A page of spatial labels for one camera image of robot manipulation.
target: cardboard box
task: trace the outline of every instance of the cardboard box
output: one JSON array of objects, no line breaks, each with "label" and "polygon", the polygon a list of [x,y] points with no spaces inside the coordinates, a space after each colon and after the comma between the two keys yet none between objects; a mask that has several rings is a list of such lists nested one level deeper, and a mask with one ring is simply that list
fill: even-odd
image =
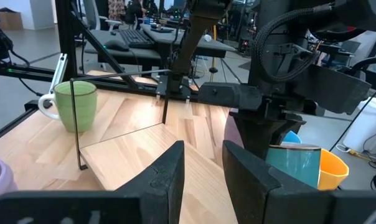
[{"label": "cardboard box", "polygon": [[0,11],[0,29],[2,30],[18,30],[23,29],[22,18],[20,12],[11,10]]}]

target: computer keyboard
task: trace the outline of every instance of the computer keyboard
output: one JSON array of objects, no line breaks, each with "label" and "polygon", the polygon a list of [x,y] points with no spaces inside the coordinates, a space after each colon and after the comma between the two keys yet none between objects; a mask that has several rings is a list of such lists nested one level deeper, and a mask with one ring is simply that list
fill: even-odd
[{"label": "computer keyboard", "polygon": [[120,36],[131,48],[150,49],[155,42],[139,30],[120,30]]}]

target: wooden table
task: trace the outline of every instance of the wooden table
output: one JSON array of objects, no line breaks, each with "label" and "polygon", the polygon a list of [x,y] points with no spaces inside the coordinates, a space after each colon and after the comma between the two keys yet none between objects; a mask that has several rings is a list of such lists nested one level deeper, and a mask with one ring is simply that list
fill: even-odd
[{"label": "wooden table", "polygon": [[180,222],[236,223],[221,168],[228,108],[171,101],[166,124],[162,109],[163,101],[154,97],[99,90],[93,128],[79,136],[91,169],[79,170],[73,133],[40,111],[0,139],[0,159],[21,190],[114,190],[182,139]]}]

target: gray floor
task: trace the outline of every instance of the gray floor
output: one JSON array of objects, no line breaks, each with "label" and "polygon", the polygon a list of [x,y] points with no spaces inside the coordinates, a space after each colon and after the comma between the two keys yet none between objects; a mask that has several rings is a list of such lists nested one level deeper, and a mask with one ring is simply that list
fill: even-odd
[{"label": "gray floor", "polygon": [[[56,29],[40,31],[6,31],[6,34],[13,40],[14,50],[17,54],[25,57],[30,62],[36,61],[32,63],[32,66],[51,69],[55,68],[59,58],[58,53],[60,51]],[[76,51],[77,63],[80,66],[81,49],[77,48]],[[89,70],[101,70],[100,65],[95,62],[95,55],[85,54],[84,59],[85,61],[92,60],[85,63],[86,72]],[[16,63],[23,63],[18,58],[13,57],[12,60]],[[248,70],[240,68],[239,66],[249,62],[250,59],[228,52],[225,61],[242,82],[247,82]],[[210,74],[208,72],[203,73],[200,71],[208,70],[211,65],[211,58],[204,57],[204,59],[198,60],[198,75],[203,76],[197,80],[199,85],[210,80]],[[135,65],[123,66],[126,68],[127,72],[137,71],[138,69]],[[215,66],[218,68],[219,72],[214,76],[214,82],[227,81],[237,83],[237,79],[231,74],[226,66],[224,66],[224,76],[219,58],[215,59]],[[26,83],[35,91],[41,93],[47,93],[50,85],[50,83],[32,80],[26,80]],[[24,111],[24,104],[33,99],[37,99],[37,97],[29,92],[18,79],[0,77],[0,128],[22,114]],[[341,133],[343,133],[345,128],[349,125],[350,120],[353,119],[355,114],[349,116],[346,114],[334,114],[327,111],[326,116],[339,119],[303,115],[303,118],[307,123],[301,128],[299,135],[305,143],[311,143],[325,149],[330,149]],[[333,152],[340,156],[350,167],[350,176],[344,181],[342,187],[345,189],[370,189],[370,180],[373,175],[376,174],[376,170],[371,168],[367,161],[344,154],[338,150],[333,150]]]}]

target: white container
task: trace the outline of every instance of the white container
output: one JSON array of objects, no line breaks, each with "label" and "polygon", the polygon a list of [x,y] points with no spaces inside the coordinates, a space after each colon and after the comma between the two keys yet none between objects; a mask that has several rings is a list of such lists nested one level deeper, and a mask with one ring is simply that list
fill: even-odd
[{"label": "white container", "polygon": [[[358,109],[363,108],[368,100],[360,102]],[[354,121],[343,140],[343,145],[357,152],[366,150],[372,154],[376,153],[376,98],[369,102]]]}]

